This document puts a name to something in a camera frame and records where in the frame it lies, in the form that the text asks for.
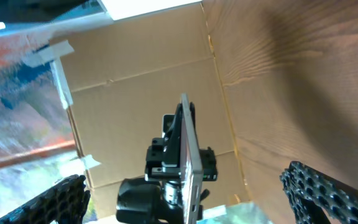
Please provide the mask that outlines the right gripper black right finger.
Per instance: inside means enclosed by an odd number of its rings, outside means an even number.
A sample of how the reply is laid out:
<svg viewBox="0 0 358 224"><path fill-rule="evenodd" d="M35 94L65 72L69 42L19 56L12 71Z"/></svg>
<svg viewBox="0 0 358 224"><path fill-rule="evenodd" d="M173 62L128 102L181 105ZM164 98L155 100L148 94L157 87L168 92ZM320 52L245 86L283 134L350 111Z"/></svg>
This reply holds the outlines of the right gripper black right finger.
<svg viewBox="0 0 358 224"><path fill-rule="evenodd" d="M358 190L299 161L280 175L296 223L358 224Z"/></svg>

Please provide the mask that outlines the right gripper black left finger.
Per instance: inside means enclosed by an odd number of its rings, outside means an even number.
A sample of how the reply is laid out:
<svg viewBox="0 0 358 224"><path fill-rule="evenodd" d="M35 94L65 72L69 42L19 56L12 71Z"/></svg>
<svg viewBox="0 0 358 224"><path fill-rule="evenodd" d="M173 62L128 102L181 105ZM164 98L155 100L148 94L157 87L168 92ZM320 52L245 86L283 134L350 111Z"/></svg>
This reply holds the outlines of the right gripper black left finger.
<svg viewBox="0 0 358 224"><path fill-rule="evenodd" d="M65 177L38 196L0 218L0 224L81 224L91 194L84 175Z"/></svg>

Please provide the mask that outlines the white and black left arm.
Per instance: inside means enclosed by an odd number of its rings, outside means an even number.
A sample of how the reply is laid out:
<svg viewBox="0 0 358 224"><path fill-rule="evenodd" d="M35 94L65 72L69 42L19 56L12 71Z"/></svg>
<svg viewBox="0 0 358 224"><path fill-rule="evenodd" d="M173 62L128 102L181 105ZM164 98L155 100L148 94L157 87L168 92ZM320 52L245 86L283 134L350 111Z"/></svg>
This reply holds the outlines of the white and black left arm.
<svg viewBox="0 0 358 224"><path fill-rule="evenodd" d="M162 136L147 149L143 177L124 179L116 218L122 223L196 223L210 195L203 182L218 178L214 151L200 148L195 106L182 100L163 116Z"/></svg>

